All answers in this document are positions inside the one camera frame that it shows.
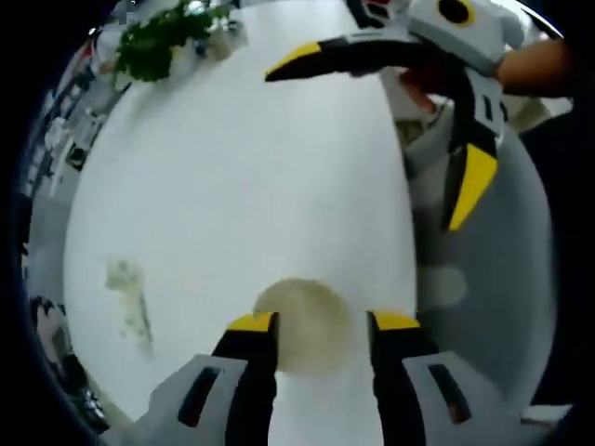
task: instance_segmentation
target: white table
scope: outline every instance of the white table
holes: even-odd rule
[[[271,444],[381,444],[364,311],[416,311],[413,223],[389,105],[377,76],[263,82],[296,46],[355,31],[340,0],[239,15],[247,46],[175,87],[133,85],[99,134],[65,249],[73,348],[137,419],[151,391],[210,353],[265,288],[319,280],[348,302],[358,345],[333,379],[278,374]],[[150,357],[119,333],[104,286],[108,260],[120,256],[144,270]]]

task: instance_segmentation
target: round stain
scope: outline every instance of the round stain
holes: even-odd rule
[[[267,288],[254,311],[279,313],[277,370],[326,374],[340,367],[352,325],[344,300],[317,281],[286,279]]]

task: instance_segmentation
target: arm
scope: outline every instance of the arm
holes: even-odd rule
[[[509,95],[529,97],[571,96],[586,76],[579,74],[568,45],[563,40],[546,40],[510,51],[502,59],[496,77]],[[444,90],[443,67],[428,65],[401,74],[401,85],[422,109],[434,113],[436,105],[428,94]]]
[[[515,51],[502,60],[497,78],[509,95],[556,98],[570,96],[575,72],[563,40],[546,40]]]

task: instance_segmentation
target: green herb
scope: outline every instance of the green herb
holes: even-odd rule
[[[124,32],[113,71],[114,83],[118,73],[144,82],[166,79],[173,48],[186,45],[189,39],[206,40],[214,21],[230,15],[228,5],[189,12],[190,2],[180,0],[175,7],[155,14],[146,23],[135,23]]]

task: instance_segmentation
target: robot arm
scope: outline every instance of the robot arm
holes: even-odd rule
[[[149,411],[125,432],[101,436],[112,446],[268,444],[276,394],[278,314],[233,322],[212,356],[198,355],[154,390]],[[548,431],[506,413],[497,391],[457,355],[440,353],[419,323],[369,311],[384,444],[531,446]]]
[[[266,445],[276,395],[277,313],[232,322],[213,354],[197,355],[151,394],[149,411],[111,446]]]
[[[443,228],[458,230],[491,184],[506,111],[494,77],[506,45],[523,39],[517,17],[489,0],[413,0],[407,33],[388,27],[301,46],[270,69],[267,82],[331,72],[362,75],[388,66],[440,62],[455,103]]]

